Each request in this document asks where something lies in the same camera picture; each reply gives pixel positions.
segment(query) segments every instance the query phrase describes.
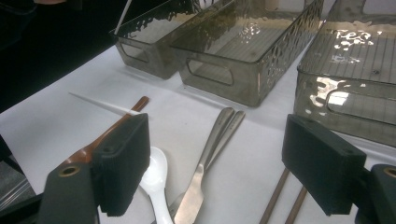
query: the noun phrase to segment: spoon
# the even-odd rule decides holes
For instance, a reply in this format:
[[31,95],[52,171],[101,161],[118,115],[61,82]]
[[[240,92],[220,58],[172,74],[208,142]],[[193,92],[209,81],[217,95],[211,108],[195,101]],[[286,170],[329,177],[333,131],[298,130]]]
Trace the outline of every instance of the spoon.
[[165,199],[165,184],[168,172],[167,160],[165,154],[159,148],[151,147],[150,149],[149,167],[143,174],[140,187],[151,199],[157,223],[173,224]]

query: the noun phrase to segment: white tabletop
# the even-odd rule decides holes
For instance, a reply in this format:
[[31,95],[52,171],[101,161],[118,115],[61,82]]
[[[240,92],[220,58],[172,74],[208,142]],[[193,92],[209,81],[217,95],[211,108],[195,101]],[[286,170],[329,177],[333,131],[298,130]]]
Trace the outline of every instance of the white tabletop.
[[[284,169],[280,153],[286,118],[292,113],[300,60],[301,55],[260,107],[250,108],[184,86],[179,74],[162,80],[128,67],[112,47],[2,113],[0,134],[35,192],[40,193],[52,169],[120,118],[72,96],[70,91],[126,108],[146,95],[150,102],[143,112],[149,116],[150,142],[168,159],[166,197],[170,203],[189,185],[220,110],[226,106],[244,110],[244,121],[205,177],[205,200],[197,223],[259,223]],[[379,162],[396,164],[395,148],[343,136],[369,153],[367,168]],[[379,151],[376,155],[370,150],[373,148]],[[300,187],[290,176],[271,223],[286,220]],[[101,214],[102,223],[142,224],[153,220],[149,197],[142,189],[137,190],[123,217]],[[326,217],[308,195],[296,222],[353,220],[354,215]]]

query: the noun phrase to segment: utensil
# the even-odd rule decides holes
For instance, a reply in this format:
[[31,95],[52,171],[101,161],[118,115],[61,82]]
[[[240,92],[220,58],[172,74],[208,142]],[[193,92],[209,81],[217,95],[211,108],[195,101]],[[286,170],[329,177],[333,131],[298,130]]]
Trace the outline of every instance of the utensil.
[[[214,162],[216,157],[220,154],[220,152],[224,149],[225,145],[228,143],[230,138],[233,136],[235,133],[236,129],[239,127],[240,123],[245,117],[245,112],[244,111],[238,111],[235,113],[233,116],[232,120],[227,126],[227,130],[224,132],[222,135],[221,139],[219,140],[219,144],[216,146],[215,151],[213,152],[212,158],[207,165],[207,170],[209,169],[210,165]],[[175,217],[178,208],[180,207],[181,201],[183,200],[183,197],[185,195],[185,192],[179,194],[176,199],[168,206],[169,213],[171,217]]]
[[121,106],[117,106],[117,105],[113,105],[113,104],[110,104],[110,103],[106,103],[106,102],[103,102],[103,101],[94,100],[92,98],[88,98],[86,96],[82,96],[80,94],[76,94],[76,93],[73,93],[73,92],[69,92],[69,93],[71,95],[76,96],[77,98],[79,98],[81,100],[87,101],[87,102],[89,102],[89,103],[91,103],[93,105],[97,105],[99,107],[102,107],[103,109],[106,109],[108,111],[111,111],[111,112],[119,114],[119,115],[129,114],[129,115],[133,116],[133,115],[140,114],[140,112],[132,110],[132,109],[127,109],[127,108],[124,108],[124,107],[121,107]]
[[149,167],[143,174],[140,187],[148,194],[154,208],[155,218],[158,224],[173,224],[169,215],[165,199],[165,184],[168,172],[168,164],[165,154],[157,148],[151,147]]
[[181,201],[180,207],[175,216],[176,224],[192,224],[198,215],[201,205],[204,201],[204,194],[201,190],[201,183],[207,169],[207,165],[211,161],[211,157],[216,149],[216,145],[226,129],[227,124],[232,118],[234,110],[230,107],[221,110],[212,131],[207,139],[204,151],[195,169],[186,194]]

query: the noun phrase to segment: metal utensil handle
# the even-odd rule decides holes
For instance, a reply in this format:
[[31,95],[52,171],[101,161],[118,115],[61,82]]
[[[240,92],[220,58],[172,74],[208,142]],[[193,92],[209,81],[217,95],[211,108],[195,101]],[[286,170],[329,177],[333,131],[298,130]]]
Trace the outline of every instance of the metal utensil handle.
[[210,158],[213,155],[214,149],[218,145],[219,140],[222,137],[224,130],[227,128],[230,119],[233,117],[234,112],[234,109],[231,107],[226,107],[221,110],[207,139],[201,159],[198,162],[198,166],[202,166],[204,169],[207,167],[210,162]]
[[213,161],[216,159],[216,157],[220,154],[220,152],[224,149],[225,145],[231,139],[231,137],[235,133],[236,129],[238,129],[238,127],[241,124],[244,117],[245,117],[244,111],[238,111],[238,112],[236,112],[235,116],[233,116],[233,119],[230,121],[230,124],[227,126],[227,130],[224,132],[224,134],[220,138],[219,144],[216,146],[215,151],[213,152],[213,155],[210,159],[210,162],[206,166],[206,169],[209,169],[210,165],[213,163]]

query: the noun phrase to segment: textured plastic bin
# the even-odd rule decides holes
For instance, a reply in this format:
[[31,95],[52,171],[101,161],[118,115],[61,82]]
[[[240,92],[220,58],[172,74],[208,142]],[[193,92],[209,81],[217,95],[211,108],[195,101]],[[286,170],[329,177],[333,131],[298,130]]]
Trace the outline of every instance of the textured plastic bin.
[[234,0],[172,43],[184,84],[258,106],[318,31],[323,7],[266,10]]
[[365,3],[334,3],[298,66],[294,112],[396,147],[396,15]]
[[177,71],[170,43],[222,8],[222,2],[201,10],[196,0],[170,0],[111,31],[124,63],[168,79]]

